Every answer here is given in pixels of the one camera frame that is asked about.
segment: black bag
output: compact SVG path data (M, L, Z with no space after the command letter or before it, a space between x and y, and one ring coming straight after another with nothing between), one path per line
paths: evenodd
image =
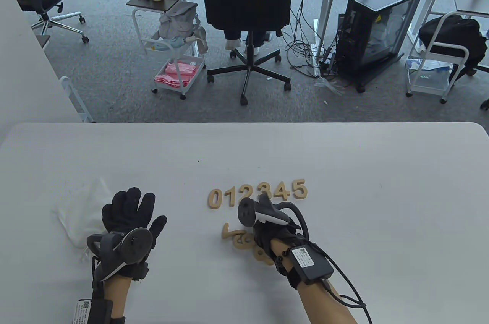
M419 29L419 39L421 39L426 48L428 48L441 18L438 17L428 21ZM462 18L461 15L447 17L436 37L436 41L465 46L469 53L465 64L467 68L474 68L486 55L486 38L480 32L479 22L473 18ZM433 45L431 52L451 55L452 57L464 56L463 51L460 49L443 48L436 45Z

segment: wooden number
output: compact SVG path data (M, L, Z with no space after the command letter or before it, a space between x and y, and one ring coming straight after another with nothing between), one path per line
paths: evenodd
M236 235L233 238L233 245L236 249L247 250L255 246L253 234L245 233L244 235Z
M285 184L283 183L283 181L281 181L280 184L277 186L274 192L274 197L282 197L284 201L286 201L288 197L290 197L290 191L285 188Z
M259 246L255 246L253 249L253 256L257 261L265 261L267 265L275 265L274 261L270 259L267 254L265 254L264 250Z
M217 201L214 203L214 195L217 194ZM220 189L213 189L209 194L209 199L207 200L209 207L212 209L218 209L222 203L222 191Z
M234 231L229 231L229 223L225 223L222 232L220 233L220 237L222 239L227 239L228 237L235 236L235 235L244 235L246 233L246 230L234 230Z
M224 192L224 195L229 195L229 207L234 207L234 202L236 201L236 187L233 186L228 191Z
M307 188L304 185L304 179L296 179L292 182L292 191L296 199L305 199L307 197Z
M250 184L243 184L240 187L240 193L244 193L244 195L241 197L238 204L241 203L241 200L243 200L243 198L249 197L253 194L253 187Z
M263 193L264 191L267 192L269 195L269 198L272 199L272 192L270 191L270 184L266 182L262 182L258 184L258 191L260 193Z

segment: white cloth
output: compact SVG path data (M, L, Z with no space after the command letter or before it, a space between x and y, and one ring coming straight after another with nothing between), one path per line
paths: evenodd
M78 249L87 248L87 237L107 233L102 223L102 207L112 202L112 193L98 178L60 200L54 212L66 230L71 243Z

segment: chair base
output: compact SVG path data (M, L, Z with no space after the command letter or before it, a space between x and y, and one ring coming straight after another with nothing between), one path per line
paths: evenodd
M53 26L59 27L60 29L66 29L68 31L76 32L77 34L80 34L82 36L82 41L84 43L88 43L89 38L83 34L83 31L79 29L75 29L75 27L71 27L65 24L62 24L59 21L65 20L67 18L72 18L78 16L78 19L80 20L80 23L85 23L85 19L83 18L81 12L73 12L73 13L67 13L66 15L59 15L55 17L49 17L46 13L43 15L40 15L40 20L39 22L36 22L34 25L31 25L31 29L38 29L42 27L41 35L45 35L47 29L50 29Z
M252 32L248 33L248 42L252 43L253 42L253 34ZM232 67L224 67L224 68L216 68L216 69L210 69L207 71L207 81L208 83L214 82L214 75L220 75L223 73L232 73L232 72L241 72L241 71L246 71L246 77L244 79L244 85L243 85L243 90L241 92L241 98L240 98L240 104L242 106L248 105L248 99L246 98L246 89L248 87L248 81L249 81L249 76L251 72L258 72L261 73L265 76L278 79L279 81L285 82L283 85L283 89L285 91L290 91L292 90L292 85L290 84L290 78L287 76L283 76L279 73L269 71L268 69L264 69L262 67L259 67L260 64L266 62L267 60L270 60L272 58L275 58L276 62L279 62L281 60L280 57L280 49L274 50L272 53L265 55L264 57L259 58L258 60L255 61L254 55L253 55L253 45L248 45L246 48L246 58L243 57L243 55L238 52L237 49L232 50L230 53L231 58L233 57L238 57L243 64L242 65L235 65Z

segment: white wall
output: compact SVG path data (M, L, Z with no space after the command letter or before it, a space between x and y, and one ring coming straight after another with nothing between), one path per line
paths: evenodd
M79 122L16 0L0 0L0 143L21 122Z

